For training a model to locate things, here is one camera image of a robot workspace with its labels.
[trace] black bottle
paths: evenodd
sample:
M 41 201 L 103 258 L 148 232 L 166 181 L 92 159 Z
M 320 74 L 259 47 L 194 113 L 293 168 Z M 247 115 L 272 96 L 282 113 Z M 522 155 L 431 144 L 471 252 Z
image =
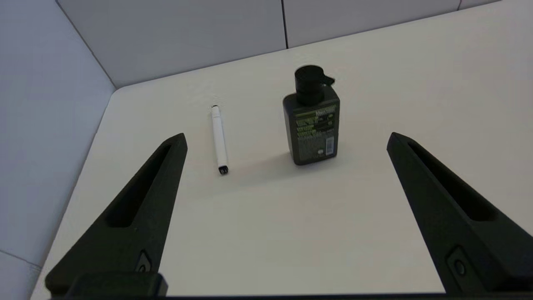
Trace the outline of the black bottle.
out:
M 337 156 L 340 100 L 333 78 L 319 66 L 303 66 L 294 73 L 296 93 L 283 99 L 290 154 L 297 165 Z

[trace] white table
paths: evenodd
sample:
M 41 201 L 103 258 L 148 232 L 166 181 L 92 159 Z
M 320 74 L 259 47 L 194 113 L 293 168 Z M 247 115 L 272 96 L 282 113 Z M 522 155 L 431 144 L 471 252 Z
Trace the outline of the white table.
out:
M 168 295 L 443 291 L 386 152 L 410 136 L 533 233 L 533 2 L 489 4 L 122 88 L 44 277 L 167 137 L 189 152 L 159 269 Z M 337 79 L 338 156 L 292 163 L 293 72 Z M 209 107 L 224 118 L 221 177 Z

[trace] barcode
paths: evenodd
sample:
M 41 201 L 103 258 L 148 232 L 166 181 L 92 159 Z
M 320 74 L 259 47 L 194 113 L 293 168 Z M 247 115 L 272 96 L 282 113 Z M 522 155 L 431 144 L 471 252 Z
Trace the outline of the barcode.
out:
M 329 137 L 326 139 L 326 155 L 333 154 L 333 147 L 335 147 L 335 137 Z

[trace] white wall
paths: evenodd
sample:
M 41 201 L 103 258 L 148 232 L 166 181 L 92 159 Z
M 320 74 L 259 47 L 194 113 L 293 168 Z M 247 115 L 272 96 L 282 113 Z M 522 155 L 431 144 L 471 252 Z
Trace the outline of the white wall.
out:
M 285 0 L 290 48 L 456 11 L 460 0 Z
M 499 0 L 461 0 L 459 9 L 460 10 L 469 9 L 474 6 L 488 4 L 488 3 L 496 2 L 496 1 L 499 1 Z
M 29 297 L 114 87 L 54 0 L 0 1 L 0 295 Z
M 118 88 L 285 49 L 280 0 L 58 3 Z

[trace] bottle label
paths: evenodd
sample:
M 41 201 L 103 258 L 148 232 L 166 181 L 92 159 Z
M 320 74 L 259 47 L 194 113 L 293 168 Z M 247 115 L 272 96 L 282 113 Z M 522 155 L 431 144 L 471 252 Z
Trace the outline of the bottle label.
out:
M 335 153 L 337 105 L 295 114 L 300 160 L 319 159 Z

